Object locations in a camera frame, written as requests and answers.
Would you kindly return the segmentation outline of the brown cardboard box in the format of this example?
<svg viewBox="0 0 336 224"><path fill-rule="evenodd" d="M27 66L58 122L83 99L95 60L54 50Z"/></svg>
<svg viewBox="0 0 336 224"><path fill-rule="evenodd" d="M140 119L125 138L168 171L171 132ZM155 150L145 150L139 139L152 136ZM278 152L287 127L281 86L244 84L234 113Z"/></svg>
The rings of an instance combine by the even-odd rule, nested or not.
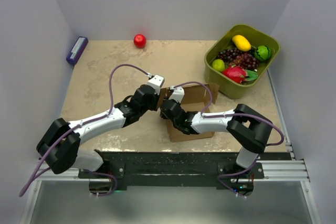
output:
<svg viewBox="0 0 336 224"><path fill-rule="evenodd" d="M202 109L206 113L210 112L207 107L209 104L214 104L218 96L219 86L214 83L197 84L193 86L183 87L184 98L181 107L184 111L181 121L166 121L167 132L171 142L191 141L203 138L213 137L215 132L210 130L210 127L197 126L201 118L200 112ZM171 95L169 88L162 88L158 106L160 108L164 99L168 99Z"/></svg>

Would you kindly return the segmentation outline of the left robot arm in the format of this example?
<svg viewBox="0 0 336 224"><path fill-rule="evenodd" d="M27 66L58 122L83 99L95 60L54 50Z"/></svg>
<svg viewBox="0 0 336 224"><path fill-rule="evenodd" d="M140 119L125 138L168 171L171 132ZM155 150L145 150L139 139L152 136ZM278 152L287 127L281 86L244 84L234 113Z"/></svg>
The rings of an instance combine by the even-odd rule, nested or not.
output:
<svg viewBox="0 0 336 224"><path fill-rule="evenodd" d="M37 144L36 150L54 174L70 168L90 170L97 178L108 174L109 165L98 151L81 151L80 145L105 132L127 127L139 120L147 111L156 111L161 87L143 84L134 95L86 119L67 122L56 119Z"/></svg>

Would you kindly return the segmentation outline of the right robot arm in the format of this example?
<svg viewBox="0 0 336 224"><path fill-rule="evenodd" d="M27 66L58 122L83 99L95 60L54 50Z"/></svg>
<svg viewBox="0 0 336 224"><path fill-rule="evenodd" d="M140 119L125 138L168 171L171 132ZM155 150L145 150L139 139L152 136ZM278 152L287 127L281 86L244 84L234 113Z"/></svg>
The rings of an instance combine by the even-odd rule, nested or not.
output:
<svg viewBox="0 0 336 224"><path fill-rule="evenodd" d="M252 163L264 152L272 130L272 121L245 104L225 112L201 113L184 111L180 103L165 99L160 107L160 117L170 120L175 129L186 135L231 134L242 146L234 165L234 173L239 178L252 173Z"/></svg>

